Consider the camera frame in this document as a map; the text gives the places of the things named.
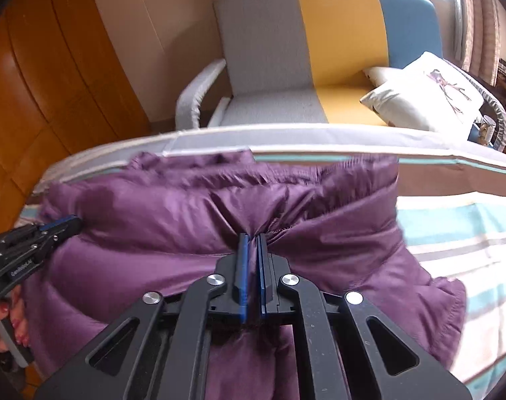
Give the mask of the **striped bed comforter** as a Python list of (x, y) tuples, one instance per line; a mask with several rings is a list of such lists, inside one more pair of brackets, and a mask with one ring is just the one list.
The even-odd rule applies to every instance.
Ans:
[(184, 130), (111, 143), (49, 167), (20, 222), (44, 214), (55, 183), (116, 175), (137, 155), (197, 159), (248, 151), (258, 163), (327, 165), (362, 154), (399, 158), (398, 222), (408, 250), (434, 276), (461, 281), (465, 326), (452, 366), (476, 399), (506, 373), (506, 154), (443, 135), (386, 126), (263, 124)]

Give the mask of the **orange wooden wardrobe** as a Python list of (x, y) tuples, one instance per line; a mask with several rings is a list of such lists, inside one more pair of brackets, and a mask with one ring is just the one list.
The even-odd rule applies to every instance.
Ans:
[(148, 135), (94, 0), (9, 0), (0, 12), (0, 232), (45, 170)]

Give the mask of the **pink striped curtain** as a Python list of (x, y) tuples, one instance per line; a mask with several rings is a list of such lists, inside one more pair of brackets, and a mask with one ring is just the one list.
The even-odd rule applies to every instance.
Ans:
[(494, 86), (501, 51), (497, 0), (461, 1), (461, 68)]

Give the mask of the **grey yellow blue headboard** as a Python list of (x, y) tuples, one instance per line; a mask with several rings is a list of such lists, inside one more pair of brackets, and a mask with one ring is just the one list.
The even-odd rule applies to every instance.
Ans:
[(216, 0), (214, 8), (223, 56), (179, 95), (179, 130), (199, 127), (201, 102), (222, 72), (231, 94), (211, 126), (378, 126), (361, 104), (372, 88), (365, 70), (442, 52), (429, 0)]

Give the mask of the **purple quilted down jacket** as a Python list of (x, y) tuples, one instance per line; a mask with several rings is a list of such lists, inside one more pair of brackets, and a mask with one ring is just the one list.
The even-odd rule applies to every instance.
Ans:
[[(141, 154), (55, 183), (45, 224), (78, 216), (24, 284), (39, 399), (467, 399), (450, 373), (459, 281), (431, 276), (397, 222), (399, 162), (327, 166)], [(249, 243), (233, 322), (232, 254)], [(257, 237), (272, 257), (261, 317)]]

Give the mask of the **white printed pillow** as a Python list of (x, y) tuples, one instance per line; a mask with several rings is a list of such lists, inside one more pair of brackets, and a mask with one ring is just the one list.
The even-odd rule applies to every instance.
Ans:
[(465, 141), (481, 117), (482, 94), (455, 65), (431, 52), (401, 70), (373, 67), (365, 74), (383, 83), (363, 96), (361, 104), (392, 126)]

